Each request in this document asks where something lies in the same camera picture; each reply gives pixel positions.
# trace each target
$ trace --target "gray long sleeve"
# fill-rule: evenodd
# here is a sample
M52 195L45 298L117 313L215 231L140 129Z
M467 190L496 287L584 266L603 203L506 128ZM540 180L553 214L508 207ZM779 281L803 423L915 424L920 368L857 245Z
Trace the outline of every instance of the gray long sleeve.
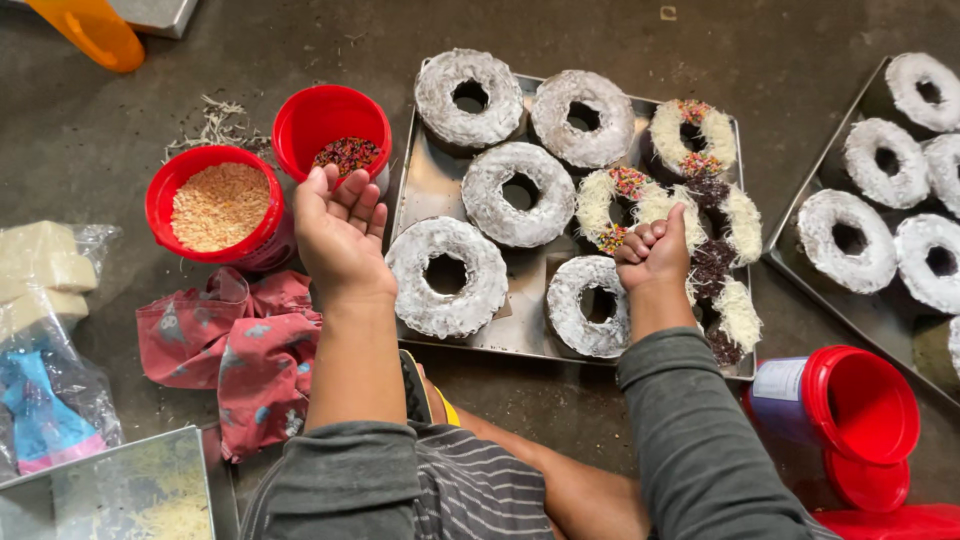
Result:
M420 494L416 438L399 424L343 422L290 439L265 537L412 539Z
M617 366L640 494L664 539L812 538L700 332L658 331Z

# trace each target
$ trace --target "label on container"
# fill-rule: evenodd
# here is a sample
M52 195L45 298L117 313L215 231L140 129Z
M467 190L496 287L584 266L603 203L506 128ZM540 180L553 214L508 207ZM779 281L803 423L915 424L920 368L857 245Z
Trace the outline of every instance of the label on container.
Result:
M767 360L760 365L754 379L756 398L798 402L800 379L804 375L806 358Z

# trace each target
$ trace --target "hand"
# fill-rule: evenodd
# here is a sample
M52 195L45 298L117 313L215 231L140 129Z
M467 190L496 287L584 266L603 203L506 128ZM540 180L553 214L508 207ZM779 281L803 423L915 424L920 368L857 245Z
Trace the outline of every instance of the hand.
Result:
M377 204L380 189L359 169L340 186L330 164L314 167L297 187L294 203L297 245L306 271L317 284L321 303L390 303L396 280L381 253L387 206Z
M616 274L628 293L649 283L683 287L690 270L684 205L677 203L665 221L658 219L651 224L638 225L624 237L613 259Z

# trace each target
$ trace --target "open palm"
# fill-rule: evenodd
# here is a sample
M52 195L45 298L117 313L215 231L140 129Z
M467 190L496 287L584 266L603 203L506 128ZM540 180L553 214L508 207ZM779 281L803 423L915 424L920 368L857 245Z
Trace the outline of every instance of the open palm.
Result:
M381 253L387 206L376 202L380 189L360 169L331 191L338 176L336 165L315 167L297 188L300 259L323 303L331 298L392 302L396 280Z

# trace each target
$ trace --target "person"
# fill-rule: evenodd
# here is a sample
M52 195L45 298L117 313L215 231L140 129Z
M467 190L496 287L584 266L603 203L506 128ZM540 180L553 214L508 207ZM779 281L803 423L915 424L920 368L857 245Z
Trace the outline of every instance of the person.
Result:
M696 327L682 206L628 234L615 257L634 343L616 377L638 483L450 405L428 380L430 418L408 420L420 378L397 360L387 209L366 171L331 192L337 177L335 165L315 168L297 189L300 257L324 329L303 436L252 503L263 537L835 538L780 482Z

